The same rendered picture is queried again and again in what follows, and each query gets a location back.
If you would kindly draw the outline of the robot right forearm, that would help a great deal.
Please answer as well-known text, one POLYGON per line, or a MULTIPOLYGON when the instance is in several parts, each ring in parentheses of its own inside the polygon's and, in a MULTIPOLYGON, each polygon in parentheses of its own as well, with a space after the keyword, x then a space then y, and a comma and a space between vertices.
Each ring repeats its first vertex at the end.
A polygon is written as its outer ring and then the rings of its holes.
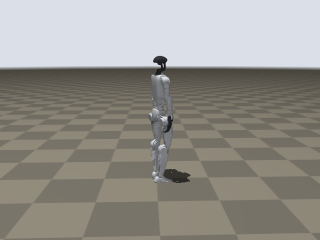
POLYGON ((171 116, 171 120, 174 118, 173 116, 173 98, 171 96, 168 97, 167 99, 167 104, 165 105, 166 106, 166 110, 167 110, 167 118, 168 116, 171 116))

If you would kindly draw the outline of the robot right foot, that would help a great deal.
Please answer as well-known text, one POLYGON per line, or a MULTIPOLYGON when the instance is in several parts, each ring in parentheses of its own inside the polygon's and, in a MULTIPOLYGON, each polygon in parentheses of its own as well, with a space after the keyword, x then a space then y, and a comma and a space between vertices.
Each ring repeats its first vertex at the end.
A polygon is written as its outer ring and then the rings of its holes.
POLYGON ((164 177, 163 176, 163 178, 159 178, 159 176, 156 176, 155 178, 154 178, 154 182, 155 183, 166 183, 166 182, 171 182, 171 181, 173 181, 172 179, 170 179, 170 178, 166 178, 166 177, 164 177))

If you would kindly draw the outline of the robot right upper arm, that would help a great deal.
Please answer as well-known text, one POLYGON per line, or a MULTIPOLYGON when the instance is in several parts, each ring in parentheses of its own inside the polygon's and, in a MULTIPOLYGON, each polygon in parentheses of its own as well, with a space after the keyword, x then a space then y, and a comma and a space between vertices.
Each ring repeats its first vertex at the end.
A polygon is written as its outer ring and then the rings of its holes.
POLYGON ((164 94, 164 101, 168 102, 168 97, 170 94, 170 79, 166 76, 161 77, 161 84, 163 86, 163 94, 164 94))

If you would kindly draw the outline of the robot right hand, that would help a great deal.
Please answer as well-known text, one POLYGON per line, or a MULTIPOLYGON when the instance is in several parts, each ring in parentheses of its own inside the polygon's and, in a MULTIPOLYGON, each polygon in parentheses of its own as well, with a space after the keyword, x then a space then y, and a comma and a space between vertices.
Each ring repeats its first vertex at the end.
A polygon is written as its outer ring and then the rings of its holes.
POLYGON ((168 124, 167 124, 167 129, 166 129, 166 131, 163 131, 164 133, 167 133, 167 132, 169 132, 169 130, 171 129, 171 126, 172 126, 172 121, 173 121, 173 120, 171 120, 171 116, 170 116, 170 115, 168 116, 168 119, 167 119, 167 121, 168 121, 168 124))

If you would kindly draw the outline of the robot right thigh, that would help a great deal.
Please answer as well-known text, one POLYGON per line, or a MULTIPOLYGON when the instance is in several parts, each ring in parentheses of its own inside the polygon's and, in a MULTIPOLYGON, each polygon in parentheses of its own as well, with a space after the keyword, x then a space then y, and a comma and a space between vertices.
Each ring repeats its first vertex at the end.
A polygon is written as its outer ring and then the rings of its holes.
POLYGON ((163 127, 162 129, 162 136, 163 136, 163 141, 164 144, 160 145, 158 147, 158 152, 160 153, 160 148, 165 147, 167 149, 167 152, 170 148, 171 142, 172 142, 172 138, 173 138, 173 125, 171 124, 171 128, 168 132, 163 132, 166 131, 167 129, 167 125, 168 125, 168 118, 167 116, 165 116, 164 114, 159 116, 159 124, 163 127))

